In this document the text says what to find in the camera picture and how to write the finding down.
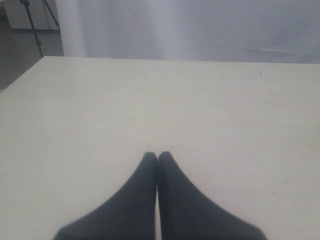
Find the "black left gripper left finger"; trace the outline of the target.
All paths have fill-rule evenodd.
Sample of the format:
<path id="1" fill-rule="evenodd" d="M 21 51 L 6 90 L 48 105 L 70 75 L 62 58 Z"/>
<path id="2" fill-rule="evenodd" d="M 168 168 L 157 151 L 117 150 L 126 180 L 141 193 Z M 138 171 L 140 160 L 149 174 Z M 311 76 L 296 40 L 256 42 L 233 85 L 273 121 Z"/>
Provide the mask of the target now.
<path id="1" fill-rule="evenodd" d="M 153 240 L 157 157 L 144 153 L 126 183 L 105 203 L 62 227 L 56 240 Z"/>

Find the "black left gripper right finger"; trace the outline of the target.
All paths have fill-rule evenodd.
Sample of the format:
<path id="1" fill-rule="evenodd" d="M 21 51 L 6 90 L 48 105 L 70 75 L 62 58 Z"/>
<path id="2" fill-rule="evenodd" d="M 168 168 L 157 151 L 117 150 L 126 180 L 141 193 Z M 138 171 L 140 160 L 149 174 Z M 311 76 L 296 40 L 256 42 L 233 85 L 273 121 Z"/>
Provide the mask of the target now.
<path id="1" fill-rule="evenodd" d="M 265 240 L 256 226 L 207 198 L 169 151 L 157 159 L 158 204 L 164 240 Z"/>

